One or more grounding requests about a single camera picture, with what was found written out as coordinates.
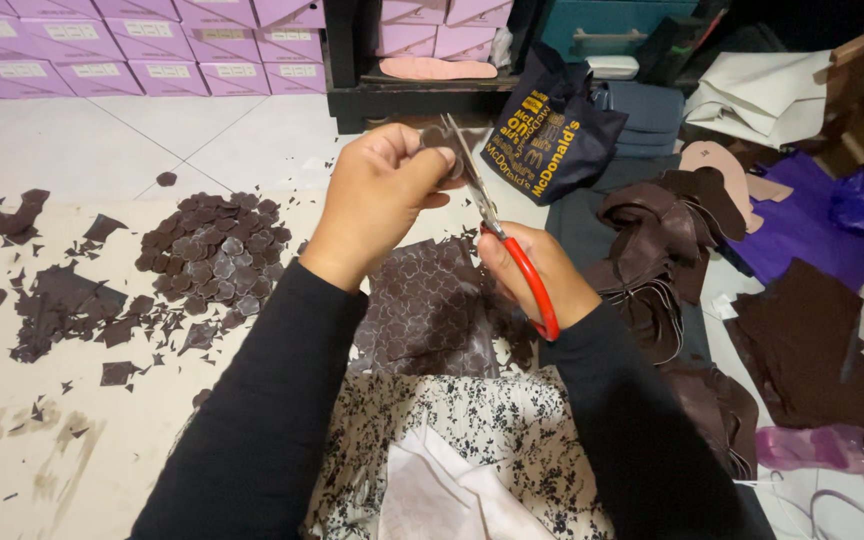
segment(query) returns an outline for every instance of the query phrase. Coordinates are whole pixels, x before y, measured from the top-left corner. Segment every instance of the floral skirt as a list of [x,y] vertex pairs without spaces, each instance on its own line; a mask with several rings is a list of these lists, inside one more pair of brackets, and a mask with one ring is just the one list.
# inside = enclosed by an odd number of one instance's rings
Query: floral skirt
[[378,538],[389,443],[423,421],[554,536],[607,540],[612,523],[554,367],[500,378],[347,374],[309,502],[312,537]]

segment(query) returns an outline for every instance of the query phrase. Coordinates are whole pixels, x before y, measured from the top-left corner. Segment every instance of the person's left hand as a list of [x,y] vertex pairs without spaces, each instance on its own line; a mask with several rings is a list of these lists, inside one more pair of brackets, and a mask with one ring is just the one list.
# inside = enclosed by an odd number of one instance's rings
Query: person's left hand
[[[436,183],[455,163],[455,153],[450,148],[418,152],[419,136],[415,129],[388,124],[342,148],[318,227],[299,258],[302,266],[354,292],[405,238],[420,211],[449,202]],[[442,189],[463,184],[450,180]]]

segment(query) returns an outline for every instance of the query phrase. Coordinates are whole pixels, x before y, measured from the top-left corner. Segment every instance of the scissors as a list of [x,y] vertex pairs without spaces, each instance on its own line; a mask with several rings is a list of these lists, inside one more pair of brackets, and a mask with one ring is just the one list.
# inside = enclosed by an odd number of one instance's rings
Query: scissors
[[475,203],[479,215],[482,216],[482,223],[479,228],[483,234],[495,235],[502,242],[519,271],[522,272],[522,276],[525,277],[529,289],[532,290],[535,303],[538,304],[538,312],[541,314],[542,323],[544,323],[541,324],[533,320],[532,324],[540,336],[548,341],[555,341],[559,338],[559,321],[556,319],[555,310],[552,308],[552,300],[549,299],[546,284],[543,283],[539,272],[536,271],[536,267],[526,256],[525,251],[522,251],[519,242],[502,230],[498,221],[496,203],[489,197],[486,184],[482,180],[482,175],[479,174],[478,167],[475,166],[475,161],[473,161],[473,153],[469,150],[466,140],[462,138],[462,133],[459,132],[459,127],[455,124],[452,115],[443,115],[441,121],[444,129],[435,126],[437,129],[432,129],[429,136],[426,136],[425,133],[422,134],[423,146],[431,146],[432,141],[441,137],[445,144],[439,143],[436,146],[448,146],[455,151],[455,167],[446,178],[455,179],[459,176],[465,178],[465,184],[472,193],[472,202]]

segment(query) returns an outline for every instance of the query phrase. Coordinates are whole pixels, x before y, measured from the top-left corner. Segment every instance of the red scissors handle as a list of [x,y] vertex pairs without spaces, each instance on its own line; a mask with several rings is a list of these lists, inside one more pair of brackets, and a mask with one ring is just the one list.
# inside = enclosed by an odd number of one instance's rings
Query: red scissors handle
[[549,299],[549,293],[546,290],[546,284],[539,277],[539,272],[532,265],[532,261],[522,251],[519,242],[509,236],[502,241],[505,249],[509,250],[509,255],[518,265],[518,269],[522,271],[522,276],[525,277],[525,282],[529,284],[529,289],[532,289],[532,295],[535,297],[535,303],[538,304],[538,312],[542,316],[541,325],[536,321],[532,321],[538,334],[548,341],[559,339],[559,320],[556,319],[555,310],[552,308],[552,300]]

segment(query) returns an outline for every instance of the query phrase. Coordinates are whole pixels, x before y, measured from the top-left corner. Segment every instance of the drawer handle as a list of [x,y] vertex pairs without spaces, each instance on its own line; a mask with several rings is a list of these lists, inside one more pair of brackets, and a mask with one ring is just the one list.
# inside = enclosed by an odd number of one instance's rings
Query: drawer handle
[[576,28],[575,33],[572,34],[572,40],[575,40],[576,42],[586,40],[631,42],[645,40],[648,37],[648,33],[642,33],[635,28],[629,30],[628,33],[586,33],[585,30],[582,30],[581,28]]

